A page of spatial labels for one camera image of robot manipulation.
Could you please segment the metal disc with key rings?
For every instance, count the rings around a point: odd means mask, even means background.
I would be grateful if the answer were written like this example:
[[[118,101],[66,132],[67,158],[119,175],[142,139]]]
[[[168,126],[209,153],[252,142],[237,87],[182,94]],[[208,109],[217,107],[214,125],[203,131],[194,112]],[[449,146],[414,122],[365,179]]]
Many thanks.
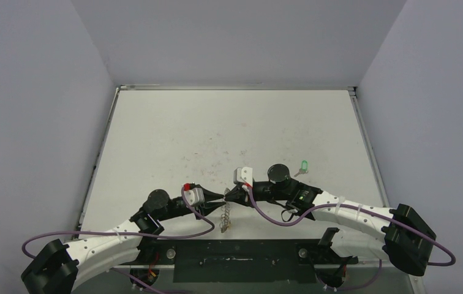
[[[230,212],[231,206],[228,201],[224,201],[225,204],[221,207],[222,214],[220,215],[220,232],[225,233],[231,225]]]

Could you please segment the key with green tag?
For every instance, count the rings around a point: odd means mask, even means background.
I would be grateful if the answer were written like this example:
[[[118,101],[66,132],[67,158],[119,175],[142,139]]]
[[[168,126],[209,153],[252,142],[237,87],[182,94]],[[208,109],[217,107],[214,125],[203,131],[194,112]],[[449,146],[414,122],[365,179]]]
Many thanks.
[[[306,160],[303,160],[303,161],[301,162],[301,165],[300,165],[299,170],[296,172],[296,174],[294,175],[294,177],[296,178],[296,177],[298,177],[298,176],[300,176],[300,175],[305,175],[305,174],[308,173],[308,171],[309,171],[309,169],[308,169],[308,162],[307,162]]]

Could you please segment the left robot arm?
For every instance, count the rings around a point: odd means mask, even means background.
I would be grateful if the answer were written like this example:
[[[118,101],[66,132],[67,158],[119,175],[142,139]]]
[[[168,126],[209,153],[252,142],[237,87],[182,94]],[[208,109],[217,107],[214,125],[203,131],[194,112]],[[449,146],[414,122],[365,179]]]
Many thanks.
[[[185,184],[181,196],[171,198],[153,190],[128,220],[105,232],[87,232],[85,238],[63,243],[55,239],[32,258],[21,274],[29,293],[71,293],[79,285],[114,266],[154,257],[155,240],[164,231],[161,221],[194,214],[204,219],[225,205],[225,196],[198,184]]]

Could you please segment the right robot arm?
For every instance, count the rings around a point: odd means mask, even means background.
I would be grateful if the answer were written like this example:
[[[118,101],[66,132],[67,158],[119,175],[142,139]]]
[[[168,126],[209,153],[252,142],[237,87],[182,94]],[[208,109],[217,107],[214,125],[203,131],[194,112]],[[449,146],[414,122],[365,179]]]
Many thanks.
[[[318,245],[319,257],[332,263],[339,257],[388,260],[397,269],[424,276],[435,233],[410,206],[376,207],[335,196],[290,176],[287,166],[268,169],[267,181],[255,181],[249,167],[234,172],[235,187],[224,199],[259,210],[259,202],[285,202],[297,221],[334,223],[331,237]]]

